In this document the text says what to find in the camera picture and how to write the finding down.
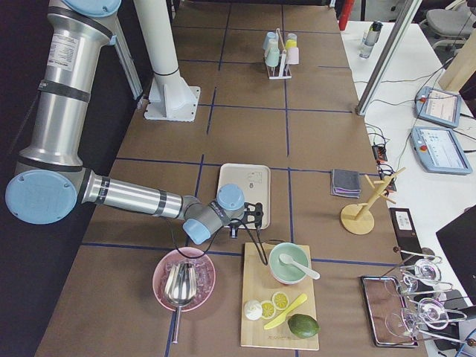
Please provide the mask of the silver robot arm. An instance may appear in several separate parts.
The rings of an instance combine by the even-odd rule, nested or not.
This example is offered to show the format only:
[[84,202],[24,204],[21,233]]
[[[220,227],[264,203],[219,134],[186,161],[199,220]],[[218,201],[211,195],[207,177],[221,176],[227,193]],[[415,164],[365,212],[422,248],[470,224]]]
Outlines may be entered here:
[[224,227],[244,228],[259,242],[263,207],[248,202],[235,184],[222,186],[213,201],[202,204],[194,196],[99,176],[83,166],[77,151],[103,46],[115,46],[133,95],[142,91],[118,20],[119,7],[119,1],[50,2],[54,34],[38,88],[33,137],[19,153],[16,174],[6,188],[9,211],[24,222],[46,225],[69,215],[77,203],[92,202],[180,219],[196,244]]

